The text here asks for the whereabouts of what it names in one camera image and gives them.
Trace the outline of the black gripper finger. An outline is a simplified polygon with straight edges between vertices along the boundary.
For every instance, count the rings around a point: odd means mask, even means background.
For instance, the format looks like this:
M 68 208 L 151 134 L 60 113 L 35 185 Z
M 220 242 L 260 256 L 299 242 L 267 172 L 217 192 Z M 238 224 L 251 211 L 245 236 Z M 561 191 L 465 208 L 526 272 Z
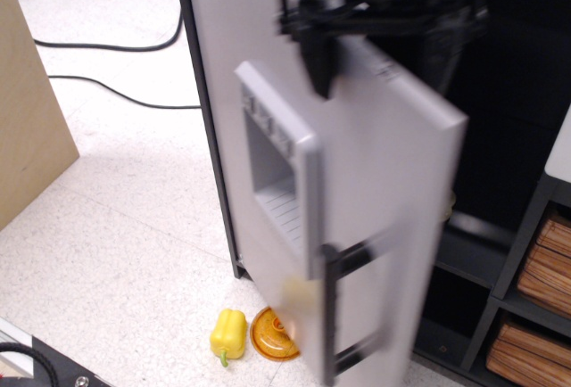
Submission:
M 440 95 L 451 84 L 463 50 L 459 32 L 431 32 L 420 37 L 414 55 L 414 73 Z
M 322 99 L 330 100 L 341 73 L 340 37 L 319 29 L 304 29 L 298 44 L 312 89 Z

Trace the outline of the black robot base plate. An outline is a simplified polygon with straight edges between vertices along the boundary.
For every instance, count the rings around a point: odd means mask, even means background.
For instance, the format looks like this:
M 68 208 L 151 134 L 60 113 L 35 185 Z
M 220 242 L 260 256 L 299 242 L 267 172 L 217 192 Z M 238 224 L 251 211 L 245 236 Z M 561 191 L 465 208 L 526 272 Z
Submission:
M 108 387 L 112 383 L 1 318 L 1 385 Z

